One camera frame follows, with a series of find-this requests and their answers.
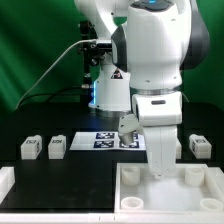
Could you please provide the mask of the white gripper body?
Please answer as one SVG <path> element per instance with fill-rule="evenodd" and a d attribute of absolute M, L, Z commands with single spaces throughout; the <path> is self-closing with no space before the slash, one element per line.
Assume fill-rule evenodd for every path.
<path fill-rule="evenodd" d="M 144 140 L 150 172 L 169 175 L 176 168 L 177 126 L 144 127 Z"/>

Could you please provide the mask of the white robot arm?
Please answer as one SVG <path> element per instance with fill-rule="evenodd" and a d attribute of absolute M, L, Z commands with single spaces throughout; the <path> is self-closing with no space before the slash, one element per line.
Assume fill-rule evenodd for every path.
<path fill-rule="evenodd" d="M 74 0 L 96 32 L 91 57 L 100 63 L 92 112 L 120 117 L 129 145 L 144 136 L 150 172 L 175 170 L 182 122 L 181 72 L 202 62 L 209 34 L 196 0 Z"/>

